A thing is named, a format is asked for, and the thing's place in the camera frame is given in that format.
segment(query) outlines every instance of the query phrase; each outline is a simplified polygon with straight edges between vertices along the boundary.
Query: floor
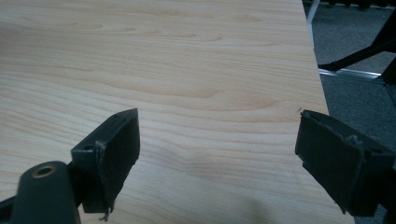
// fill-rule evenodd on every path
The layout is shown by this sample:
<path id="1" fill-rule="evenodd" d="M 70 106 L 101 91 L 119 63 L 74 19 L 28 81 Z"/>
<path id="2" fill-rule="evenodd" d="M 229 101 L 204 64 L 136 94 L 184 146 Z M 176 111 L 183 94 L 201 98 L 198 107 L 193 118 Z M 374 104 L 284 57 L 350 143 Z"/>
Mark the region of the floor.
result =
<path id="1" fill-rule="evenodd" d="M 304 2 L 305 12 L 309 7 L 310 2 Z M 313 20 L 318 64 L 339 60 L 368 47 L 393 10 L 321 3 Z M 385 52 L 348 68 L 382 73 L 394 57 L 395 54 Z M 322 75 L 321 80 L 331 116 L 396 151 L 396 88 L 387 88 L 380 78 Z M 380 224 L 384 215 L 385 209 L 379 207 L 375 217 L 355 217 L 355 222 Z"/>

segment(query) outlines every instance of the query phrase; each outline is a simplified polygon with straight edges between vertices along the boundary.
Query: table top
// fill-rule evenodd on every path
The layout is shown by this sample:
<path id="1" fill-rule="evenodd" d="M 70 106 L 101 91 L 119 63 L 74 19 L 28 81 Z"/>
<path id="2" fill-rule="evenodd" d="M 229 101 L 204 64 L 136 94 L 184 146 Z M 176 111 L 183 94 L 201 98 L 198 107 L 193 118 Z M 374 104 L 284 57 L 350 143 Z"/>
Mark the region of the table top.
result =
<path id="1" fill-rule="evenodd" d="M 294 154 L 327 113 L 301 1 L 1 1 L 0 92 L 0 200 L 138 108 L 109 223 L 353 221 Z"/>

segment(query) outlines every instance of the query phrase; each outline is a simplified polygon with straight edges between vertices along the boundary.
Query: wood grain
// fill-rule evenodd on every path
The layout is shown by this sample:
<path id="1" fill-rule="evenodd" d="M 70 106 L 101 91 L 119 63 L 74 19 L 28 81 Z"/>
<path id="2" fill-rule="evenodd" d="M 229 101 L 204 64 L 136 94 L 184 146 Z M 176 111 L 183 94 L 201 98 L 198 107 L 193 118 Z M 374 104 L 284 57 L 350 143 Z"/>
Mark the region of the wood grain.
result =
<path id="1" fill-rule="evenodd" d="M 1 0 L 0 94 L 0 200 L 137 107 L 109 223 L 353 221 L 294 155 L 300 111 L 327 112 L 301 1 Z"/>

